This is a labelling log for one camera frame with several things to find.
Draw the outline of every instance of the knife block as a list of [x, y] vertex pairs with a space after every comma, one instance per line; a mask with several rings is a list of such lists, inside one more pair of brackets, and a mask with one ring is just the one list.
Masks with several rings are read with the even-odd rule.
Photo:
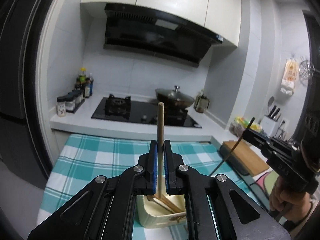
[[260, 122], [260, 125], [262, 126], [262, 129], [268, 136], [274, 136], [279, 127], [279, 124], [277, 121], [267, 117], [266, 115], [263, 116]]

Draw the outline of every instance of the kitchen knife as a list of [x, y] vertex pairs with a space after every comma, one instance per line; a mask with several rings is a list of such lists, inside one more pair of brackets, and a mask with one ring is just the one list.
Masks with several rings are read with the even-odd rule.
[[272, 116], [270, 116], [271, 119], [273, 119], [280, 111], [280, 107], [278, 107], [278, 109], [274, 112], [274, 114]]
[[279, 114], [279, 116], [277, 117], [276, 121], [278, 122], [278, 120], [280, 119], [281, 114]]
[[276, 110], [277, 106], [274, 105], [273, 108], [271, 109], [270, 113], [268, 114], [268, 117], [271, 118], [271, 115], [273, 114], [273, 112]]

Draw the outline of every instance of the range hood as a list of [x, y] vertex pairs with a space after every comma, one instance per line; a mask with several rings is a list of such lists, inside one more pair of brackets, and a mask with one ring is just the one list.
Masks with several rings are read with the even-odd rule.
[[186, 19], [136, 5], [107, 3], [105, 49], [153, 55], [198, 67], [216, 33]]

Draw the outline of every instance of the wire rack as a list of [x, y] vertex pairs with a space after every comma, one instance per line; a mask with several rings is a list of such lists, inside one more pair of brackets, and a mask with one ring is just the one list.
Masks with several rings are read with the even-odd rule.
[[299, 66], [299, 77], [302, 80], [309, 80], [315, 74], [315, 66], [310, 60], [301, 57], [301, 63]]

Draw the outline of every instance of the wooden cutting board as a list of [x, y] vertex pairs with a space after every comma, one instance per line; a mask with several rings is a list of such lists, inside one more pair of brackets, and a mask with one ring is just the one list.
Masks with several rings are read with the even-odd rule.
[[[235, 143], [235, 141], [227, 141], [223, 142], [223, 145], [231, 150]], [[269, 169], [269, 166], [243, 141], [239, 143], [232, 154], [252, 177]]]

